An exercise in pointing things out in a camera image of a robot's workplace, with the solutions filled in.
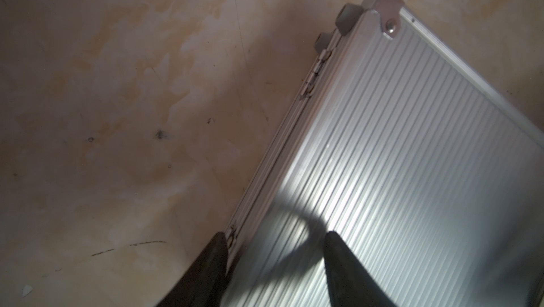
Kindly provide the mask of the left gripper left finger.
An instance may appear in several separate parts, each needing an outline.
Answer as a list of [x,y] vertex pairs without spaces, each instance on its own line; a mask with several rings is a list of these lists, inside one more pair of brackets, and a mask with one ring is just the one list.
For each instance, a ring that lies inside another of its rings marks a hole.
[[226,287],[228,246],[216,233],[159,306],[219,306]]

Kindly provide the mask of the aluminium poker set case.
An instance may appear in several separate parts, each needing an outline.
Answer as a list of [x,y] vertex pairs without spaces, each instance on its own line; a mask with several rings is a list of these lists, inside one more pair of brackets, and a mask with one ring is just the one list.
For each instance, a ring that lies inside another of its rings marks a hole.
[[226,232],[223,306],[331,306],[337,232],[394,306],[543,305],[543,132],[403,0],[344,5]]

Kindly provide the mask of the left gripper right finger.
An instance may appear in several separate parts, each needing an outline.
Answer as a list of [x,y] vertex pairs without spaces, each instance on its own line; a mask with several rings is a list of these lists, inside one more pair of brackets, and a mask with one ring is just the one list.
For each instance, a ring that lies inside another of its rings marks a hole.
[[341,236],[324,236],[324,266],[332,306],[394,306]]

